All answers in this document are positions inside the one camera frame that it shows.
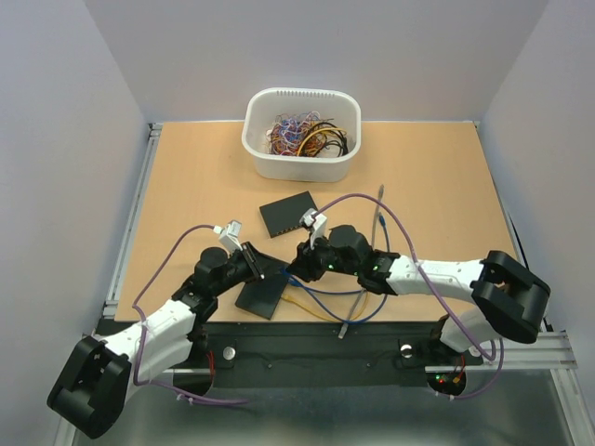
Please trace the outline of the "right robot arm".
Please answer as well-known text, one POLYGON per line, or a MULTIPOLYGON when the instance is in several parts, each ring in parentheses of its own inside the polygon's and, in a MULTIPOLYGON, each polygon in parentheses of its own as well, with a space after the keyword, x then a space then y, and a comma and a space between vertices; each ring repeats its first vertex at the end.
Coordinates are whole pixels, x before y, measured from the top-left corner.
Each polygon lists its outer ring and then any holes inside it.
POLYGON ((472 309, 439 319, 428 352, 449 362, 472 344, 498 338, 533 344, 549 302, 550 288, 515 258, 492 250, 484 259, 431 261, 373 248, 350 225, 300 243, 289 274, 304 282, 326 272, 354 276, 376 295, 432 295, 472 304, 472 309))

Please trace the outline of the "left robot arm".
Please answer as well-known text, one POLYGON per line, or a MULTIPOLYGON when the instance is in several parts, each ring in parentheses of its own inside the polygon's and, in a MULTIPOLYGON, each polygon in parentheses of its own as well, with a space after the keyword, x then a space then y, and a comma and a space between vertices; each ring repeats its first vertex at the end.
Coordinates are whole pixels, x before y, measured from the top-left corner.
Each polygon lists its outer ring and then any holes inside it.
POLYGON ((102 436, 141 387, 174 365, 195 366, 205 359, 203 326, 217 310, 220 295, 275 271, 275 259, 251 243, 231 254, 206 248, 193 273, 155 312, 116 334, 81 339, 51 388, 47 406, 89 438, 102 436))

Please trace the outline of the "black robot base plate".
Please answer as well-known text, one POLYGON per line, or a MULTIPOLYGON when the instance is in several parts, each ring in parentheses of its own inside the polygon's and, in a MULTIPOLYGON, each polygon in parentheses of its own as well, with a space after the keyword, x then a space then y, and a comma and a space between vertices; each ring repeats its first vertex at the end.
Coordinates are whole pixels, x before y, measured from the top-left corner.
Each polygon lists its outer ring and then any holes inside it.
POLYGON ((428 371, 452 373, 482 360, 429 351, 429 321, 372 321, 338 336, 331 322, 209 322, 174 385, 213 397, 228 389, 425 387, 428 371))

